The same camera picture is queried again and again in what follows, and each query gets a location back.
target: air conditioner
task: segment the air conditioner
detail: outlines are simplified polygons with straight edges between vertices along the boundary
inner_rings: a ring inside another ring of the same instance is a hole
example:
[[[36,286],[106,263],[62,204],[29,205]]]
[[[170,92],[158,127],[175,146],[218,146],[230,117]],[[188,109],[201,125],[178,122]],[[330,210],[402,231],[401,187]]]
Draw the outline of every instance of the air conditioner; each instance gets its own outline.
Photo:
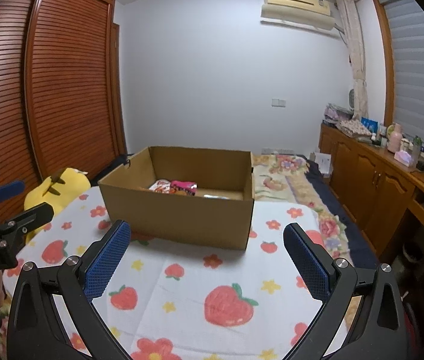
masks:
[[[264,0],[261,17],[306,24],[324,30],[334,28],[330,5],[325,0]]]

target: wooden wardrobe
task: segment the wooden wardrobe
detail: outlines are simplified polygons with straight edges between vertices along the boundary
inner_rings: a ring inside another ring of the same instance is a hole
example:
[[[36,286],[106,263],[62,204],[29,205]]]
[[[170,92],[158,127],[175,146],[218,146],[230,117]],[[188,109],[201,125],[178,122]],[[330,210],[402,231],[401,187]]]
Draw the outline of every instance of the wooden wardrobe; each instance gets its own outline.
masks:
[[[29,191],[63,167],[92,178],[125,152],[113,14],[114,0],[0,0],[0,184]]]

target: window blind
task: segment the window blind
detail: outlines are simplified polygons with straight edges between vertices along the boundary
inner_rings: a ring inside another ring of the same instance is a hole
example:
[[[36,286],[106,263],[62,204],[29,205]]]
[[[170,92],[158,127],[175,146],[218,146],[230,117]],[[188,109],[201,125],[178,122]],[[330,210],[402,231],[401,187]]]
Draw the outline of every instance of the window blind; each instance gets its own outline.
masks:
[[[424,12],[415,0],[379,0],[390,26],[395,74],[394,122],[424,141]]]

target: plush toy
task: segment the plush toy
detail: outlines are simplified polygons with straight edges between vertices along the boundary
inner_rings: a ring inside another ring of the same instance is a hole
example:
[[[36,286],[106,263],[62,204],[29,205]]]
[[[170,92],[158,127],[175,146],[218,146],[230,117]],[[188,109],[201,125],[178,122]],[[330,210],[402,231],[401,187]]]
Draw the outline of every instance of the plush toy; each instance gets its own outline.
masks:
[[[24,210],[46,202],[52,206],[56,216],[90,187],[91,184],[84,173],[72,168],[60,169],[27,194]],[[42,228],[27,234],[26,242],[28,243]]]

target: pink snack bag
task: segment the pink snack bag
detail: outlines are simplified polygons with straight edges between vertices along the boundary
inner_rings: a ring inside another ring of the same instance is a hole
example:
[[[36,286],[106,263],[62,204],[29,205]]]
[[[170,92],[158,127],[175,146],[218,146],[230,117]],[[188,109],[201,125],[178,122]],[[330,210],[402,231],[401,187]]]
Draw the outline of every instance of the pink snack bag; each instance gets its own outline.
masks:
[[[191,181],[177,181],[173,180],[170,183],[170,192],[177,193],[177,195],[191,195],[194,196],[197,190],[197,184]]]

